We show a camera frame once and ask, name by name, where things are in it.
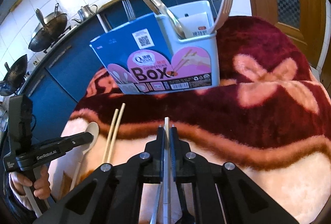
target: pan handle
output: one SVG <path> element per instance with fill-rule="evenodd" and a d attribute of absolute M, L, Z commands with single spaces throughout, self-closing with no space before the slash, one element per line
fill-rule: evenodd
<path fill-rule="evenodd" d="M 6 68 L 7 72 L 10 71 L 10 68 L 9 68 L 9 65 L 7 64 L 7 62 L 5 62 L 5 68 Z"/>
<path fill-rule="evenodd" d="M 56 16 L 56 12 L 58 11 L 58 8 L 59 8 L 59 3 L 56 3 L 54 7 L 54 16 Z"/>
<path fill-rule="evenodd" d="M 40 9 L 36 8 L 35 12 L 36 12 L 36 16 L 37 16 L 39 22 L 41 23 L 41 25 L 43 27 L 45 27 L 46 26 L 46 23 L 44 22 L 44 16 L 41 13 Z"/>

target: qr code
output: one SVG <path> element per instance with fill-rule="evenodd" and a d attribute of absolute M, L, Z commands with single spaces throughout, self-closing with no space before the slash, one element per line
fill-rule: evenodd
<path fill-rule="evenodd" d="M 149 34 L 147 29 L 142 29 L 140 31 L 132 33 L 134 40 L 136 41 L 140 49 L 146 49 L 149 47 L 154 47 L 153 39 Z"/>
<path fill-rule="evenodd" d="M 140 46 L 142 46 L 142 47 L 149 46 L 151 44 L 147 35 L 138 37 L 138 40 L 139 40 Z"/>

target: metal screw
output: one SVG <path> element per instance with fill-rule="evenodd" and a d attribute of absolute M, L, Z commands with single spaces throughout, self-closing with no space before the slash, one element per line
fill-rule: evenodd
<path fill-rule="evenodd" d="M 103 165 L 101 165 L 100 169 L 103 171 L 103 172 L 108 172 L 110 170 L 112 166 L 109 164 L 109 163 L 104 163 Z"/>
<path fill-rule="evenodd" d="M 232 162 L 227 162 L 226 164 L 224 164 L 224 167 L 227 170 L 233 170 L 236 166 Z"/>
<path fill-rule="evenodd" d="M 185 155 L 188 159 L 194 159 L 196 157 L 196 154 L 194 152 L 188 152 Z"/>
<path fill-rule="evenodd" d="M 150 154 L 149 154 L 148 152 L 142 152 L 142 153 L 140 153 L 140 155 L 139 155 L 139 157 L 140 157 L 141 159 L 148 159 L 149 156 L 150 156 Z"/>

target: metal tongs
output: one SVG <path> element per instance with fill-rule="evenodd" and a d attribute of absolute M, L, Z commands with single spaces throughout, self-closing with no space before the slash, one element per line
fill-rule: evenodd
<path fill-rule="evenodd" d="M 158 185 L 153 214 L 150 224 L 156 224 L 158 215 L 158 205 L 160 203 L 161 192 L 163 190 L 163 223 L 171 224 L 171 161 L 170 161 L 170 139 L 169 139 L 169 118 L 164 119 L 164 143 L 163 143 L 163 181 Z"/>
<path fill-rule="evenodd" d="M 166 5 L 161 0 L 143 0 L 146 5 L 157 15 L 163 14 L 170 18 L 175 32 L 182 38 L 185 39 L 185 34 L 183 27 L 177 20 L 175 15 L 166 7 Z"/>

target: wok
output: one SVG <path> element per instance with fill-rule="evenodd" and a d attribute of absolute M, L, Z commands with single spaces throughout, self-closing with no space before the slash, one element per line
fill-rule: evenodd
<path fill-rule="evenodd" d="M 40 23 L 34 30 L 29 44 L 29 49 L 33 52 L 40 52 L 49 48 L 66 29 L 67 14 L 59 12 L 58 7 L 59 3 L 55 5 L 54 12 L 46 18 L 44 18 L 39 9 L 35 10 Z"/>
<path fill-rule="evenodd" d="M 10 96 L 15 94 L 25 81 L 24 76 L 28 69 L 28 56 L 25 54 L 20 57 L 11 68 L 5 63 L 5 67 L 8 72 L 3 81 L 0 81 L 0 95 Z"/>

